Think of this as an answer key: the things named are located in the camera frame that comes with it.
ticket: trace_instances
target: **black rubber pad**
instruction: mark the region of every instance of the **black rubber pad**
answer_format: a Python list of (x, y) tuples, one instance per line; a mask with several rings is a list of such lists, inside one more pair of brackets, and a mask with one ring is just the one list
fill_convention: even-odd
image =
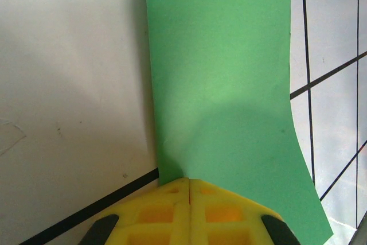
[(271, 215), (261, 217), (274, 245), (300, 245), (287, 224)]
[(104, 245), (118, 220), (118, 215), (108, 215), (95, 221), (79, 245)]

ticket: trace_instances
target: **green paper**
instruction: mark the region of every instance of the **green paper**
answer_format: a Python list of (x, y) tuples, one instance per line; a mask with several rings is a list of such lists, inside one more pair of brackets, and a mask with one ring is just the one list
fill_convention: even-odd
[(147, 0), (161, 184), (199, 178), (279, 212), (303, 245), (332, 232), (289, 98), (290, 0)]

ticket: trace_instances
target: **grid pattern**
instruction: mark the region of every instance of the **grid pattern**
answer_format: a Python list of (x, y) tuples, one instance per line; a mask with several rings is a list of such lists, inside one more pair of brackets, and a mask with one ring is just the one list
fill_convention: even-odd
[(330, 193), (330, 191), (333, 190), (333, 188), (335, 188), (336, 184), (340, 184), (343, 185), (345, 183), (343, 183), (342, 181), (340, 181), (340, 179), (342, 178), (342, 176), (345, 174), (345, 172), (348, 169), (355, 169), (355, 182), (354, 182), (354, 189), (355, 189), (355, 193), (356, 193), (356, 199), (355, 199), (355, 212), (356, 212), (356, 218), (355, 218), (355, 222), (354, 225), (349, 225), (351, 228), (358, 228), (358, 226), (361, 224), (361, 221), (358, 220), (358, 211), (361, 212), (363, 206), (358, 205), (358, 156), (360, 155), (360, 153), (362, 152), (363, 148), (365, 147), (365, 145), (367, 144), (367, 141), (364, 142), (359, 142), (361, 137), (358, 137), (358, 132), (359, 132), (359, 125), (358, 125), (358, 120), (359, 123), (361, 123), (361, 116), (358, 116), (360, 111), (358, 110), (358, 105), (359, 103), (359, 98), (361, 93), (365, 93), (366, 91), (361, 91), (360, 89), (360, 82), (361, 82), (361, 77), (360, 76), (360, 64), (363, 62), (367, 62), (367, 58), (366, 59), (362, 59), (364, 57), (367, 56), (367, 51), (365, 52), (361, 52), (360, 51), (360, 19), (362, 19), (362, 17), (360, 16), (360, 0), (355, 0), (355, 5), (356, 5), (356, 49), (355, 49), (355, 55), (352, 59), (350, 60), (345, 60), (344, 63), (342, 63), (341, 65), (335, 67), (332, 70), (329, 70), (327, 73), (324, 73), (321, 76), (318, 76), (316, 78), (312, 78), (314, 77), (313, 74), (314, 71), (312, 71), (310, 69), (310, 62), (312, 63), (312, 58), (310, 57), (310, 43), (309, 43), (309, 29), (310, 26), (312, 24), (315, 24), (315, 21), (309, 21), (309, 15), (310, 13), (315, 12), (315, 10), (309, 11), (307, 9), (307, 6), (309, 4), (310, 0), (302, 0), (302, 10), (303, 10), (303, 29), (304, 29), (304, 51), (305, 51), (305, 75), (307, 78), (307, 83), (303, 86), (301, 86), (298, 89), (295, 89), (294, 91), (292, 91), (290, 93), (290, 99), (294, 100), (297, 97), (299, 97), (300, 95), (304, 95), (307, 94), (307, 107), (308, 107), (308, 123), (309, 123), (309, 134), (310, 134), (310, 139), (309, 139), (309, 147), (307, 147), (307, 149), (309, 148), (310, 150), (308, 150), (309, 152), (303, 152), (303, 154), (309, 154), (310, 156), (305, 156), (306, 160), (309, 160), (309, 170), (310, 170), (310, 174), (312, 176), (313, 182), (316, 186), (316, 188), (318, 188), (318, 177), (321, 177), (320, 175), (318, 175), (317, 170), (315, 169), (315, 163), (317, 164), (318, 159), (315, 158), (316, 154), (319, 154), (319, 152), (316, 151), (316, 148), (314, 146), (314, 138), (315, 138), (315, 133), (314, 133), (314, 125), (317, 123), (317, 121), (315, 121), (315, 116), (313, 117), (314, 113), (314, 106), (313, 106), (313, 97), (312, 97), (312, 93), (314, 92), (314, 89), (317, 85), (320, 84), (324, 84), (324, 81), (328, 80), (330, 77), (336, 75), (341, 75), (343, 74), (343, 72), (352, 70), (354, 67), (356, 68), (355, 70), (355, 91), (356, 91), (356, 109), (354, 112), (356, 112), (356, 133), (354, 134), (355, 136), (355, 151), (354, 154), (352, 155), (352, 157), (346, 161), (343, 164), (343, 168), (339, 171), (339, 174), (335, 177), (334, 181), (332, 181), (330, 183), (330, 185), (326, 188), (326, 190), (322, 193), (319, 193), (319, 198), (320, 201), (323, 202), (323, 200), (325, 199), (325, 197)]

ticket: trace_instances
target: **green paper strip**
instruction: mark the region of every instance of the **green paper strip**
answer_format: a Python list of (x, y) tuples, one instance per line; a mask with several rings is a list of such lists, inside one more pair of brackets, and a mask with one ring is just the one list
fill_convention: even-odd
[(290, 0), (147, 0), (161, 184), (200, 178), (279, 212), (303, 245), (331, 229), (289, 98)]

